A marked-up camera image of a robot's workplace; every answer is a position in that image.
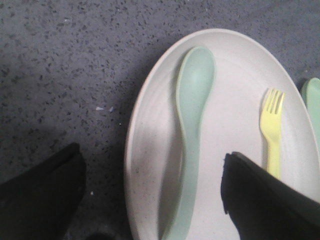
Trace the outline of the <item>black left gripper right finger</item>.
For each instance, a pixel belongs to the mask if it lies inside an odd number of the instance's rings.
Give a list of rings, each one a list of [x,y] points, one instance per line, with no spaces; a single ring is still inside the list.
[[[320,238],[320,204],[240,152],[225,155],[220,194],[242,240]]]

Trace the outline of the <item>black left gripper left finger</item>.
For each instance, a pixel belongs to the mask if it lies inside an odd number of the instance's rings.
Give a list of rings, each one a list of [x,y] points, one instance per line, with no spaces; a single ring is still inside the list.
[[[0,186],[2,240],[61,240],[83,199],[86,163],[77,143]]]

